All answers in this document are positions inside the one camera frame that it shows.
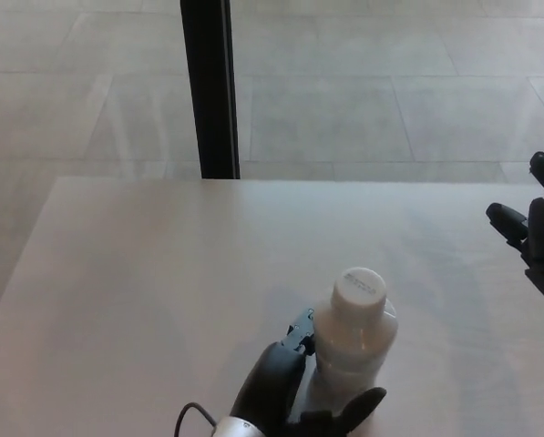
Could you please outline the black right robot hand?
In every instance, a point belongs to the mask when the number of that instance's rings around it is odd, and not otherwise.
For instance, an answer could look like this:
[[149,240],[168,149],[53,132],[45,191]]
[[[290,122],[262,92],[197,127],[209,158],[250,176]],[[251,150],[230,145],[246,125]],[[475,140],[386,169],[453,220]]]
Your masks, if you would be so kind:
[[[544,188],[543,151],[532,156],[529,172]],[[490,204],[486,215],[506,243],[519,252],[527,264],[526,277],[544,296],[544,198],[533,199],[527,215],[500,203]]]

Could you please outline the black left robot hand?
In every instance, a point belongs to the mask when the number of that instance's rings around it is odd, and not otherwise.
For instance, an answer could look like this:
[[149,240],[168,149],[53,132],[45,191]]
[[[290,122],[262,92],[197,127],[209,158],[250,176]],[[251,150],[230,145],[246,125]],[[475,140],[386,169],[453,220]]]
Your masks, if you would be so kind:
[[315,352],[313,310],[305,310],[286,336],[270,344],[256,361],[228,416],[216,425],[215,436],[346,436],[367,419],[386,396],[372,388],[349,401],[334,416],[329,411],[304,412],[289,420],[303,380],[306,358]]

